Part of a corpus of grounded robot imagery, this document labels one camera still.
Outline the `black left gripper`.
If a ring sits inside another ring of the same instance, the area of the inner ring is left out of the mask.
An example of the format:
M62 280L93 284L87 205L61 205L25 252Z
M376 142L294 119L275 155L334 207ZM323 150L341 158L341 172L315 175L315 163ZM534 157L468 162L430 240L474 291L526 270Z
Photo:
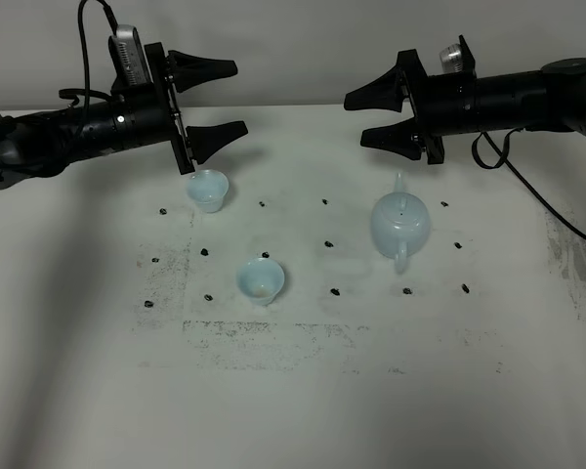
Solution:
M184 93L206 82L236 76L235 61L206 59L175 50L170 50L166 57L161 43L147 44L144 63L150 81L131 85L113 45L109 52L116 71L110 91L114 149L122 151L168 142L180 173L186 175L195 170L191 160L203 164L220 149L248 134L243 121L188 126L185 131L175 95L175 88Z

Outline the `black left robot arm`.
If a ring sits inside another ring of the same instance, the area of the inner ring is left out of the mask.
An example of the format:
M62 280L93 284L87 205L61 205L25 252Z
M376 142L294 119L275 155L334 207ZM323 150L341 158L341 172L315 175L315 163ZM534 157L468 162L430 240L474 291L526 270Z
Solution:
M117 75L109 93L67 88L64 109L13 117L0 114L0 190L25 179L50 178L69 165L129 149L169 143L181 174L204 164L245 136L244 122L185 126L177 94L238 73L232 60L195 57L145 46L149 77L143 84Z

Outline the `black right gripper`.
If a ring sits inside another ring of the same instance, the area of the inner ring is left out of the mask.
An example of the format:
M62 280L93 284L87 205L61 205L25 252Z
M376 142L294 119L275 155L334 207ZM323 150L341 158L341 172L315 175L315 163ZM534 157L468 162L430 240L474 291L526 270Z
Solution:
M427 157L430 164L444 162L442 137L455 135L475 106L475 58L463 36L464 68L459 73L429 75L414 49L398 52L397 63L374 81L348 93L347 111L381 109L402 111L408 101L413 117L402 122L366 129L360 145L401 155L409 160Z

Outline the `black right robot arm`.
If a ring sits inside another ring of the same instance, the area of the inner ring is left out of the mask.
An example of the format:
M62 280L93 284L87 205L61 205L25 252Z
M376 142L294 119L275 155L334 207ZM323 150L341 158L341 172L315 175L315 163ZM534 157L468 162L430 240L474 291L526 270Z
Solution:
M430 75L416 50L401 51L388 72L347 94L347 111L400 112L409 103L413 112L400 123L363 131L363 147L441 164L442 139L449 135L519 129L586 137L586 58L484 78L477 76L464 38L441 51L439 58L441 74Z

